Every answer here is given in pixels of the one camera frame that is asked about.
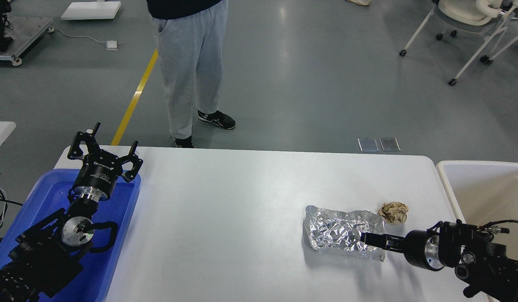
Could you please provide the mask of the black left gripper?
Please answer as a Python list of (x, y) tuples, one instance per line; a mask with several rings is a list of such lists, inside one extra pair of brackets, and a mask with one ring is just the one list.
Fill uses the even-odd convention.
[[(95, 200), (108, 200), (115, 189), (119, 176), (126, 183), (132, 182), (139, 173), (143, 160), (136, 154), (138, 140), (135, 140), (127, 155), (117, 157), (110, 152), (102, 152), (95, 135), (100, 127), (97, 122), (91, 132), (78, 131), (73, 138), (67, 158), (82, 160), (83, 165), (73, 183), (72, 190), (78, 195), (96, 195)], [(81, 145), (87, 147), (84, 154)], [(132, 168), (123, 171), (125, 163), (132, 163)]]

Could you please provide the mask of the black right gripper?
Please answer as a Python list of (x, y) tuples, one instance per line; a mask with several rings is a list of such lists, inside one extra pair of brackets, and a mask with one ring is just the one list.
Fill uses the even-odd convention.
[(431, 271), (445, 266), (439, 260), (439, 235), (436, 232), (411, 231), (405, 237), (363, 232), (360, 241), (390, 252), (403, 253), (409, 264)]

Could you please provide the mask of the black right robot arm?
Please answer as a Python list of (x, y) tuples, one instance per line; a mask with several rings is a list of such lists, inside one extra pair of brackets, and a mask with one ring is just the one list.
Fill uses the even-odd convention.
[(493, 241), (507, 234), (498, 221), (468, 225), (461, 220), (439, 221), (425, 231), (410, 231), (405, 237), (364, 232), (367, 245), (401, 253), (410, 265), (440, 271), (450, 267), (467, 284), (463, 295), (483, 292), (500, 302), (518, 302), (518, 260), (507, 256), (507, 247)]

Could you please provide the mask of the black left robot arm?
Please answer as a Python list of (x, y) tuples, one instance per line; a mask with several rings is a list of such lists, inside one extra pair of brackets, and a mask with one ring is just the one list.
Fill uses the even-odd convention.
[(81, 258), (103, 253), (118, 238), (115, 221), (93, 222), (102, 201), (110, 199), (119, 178), (132, 182), (143, 160), (134, 141), (125, 156), (101, 149), (91, 132), (77, 132), (67, 157), (82, 168), (67, 193), (69, 206), (60, 208), (16, 237), (11, 261), (0, 268), (0, 302), (37, 302), (40, 294), (54, 297), (83, 270)]

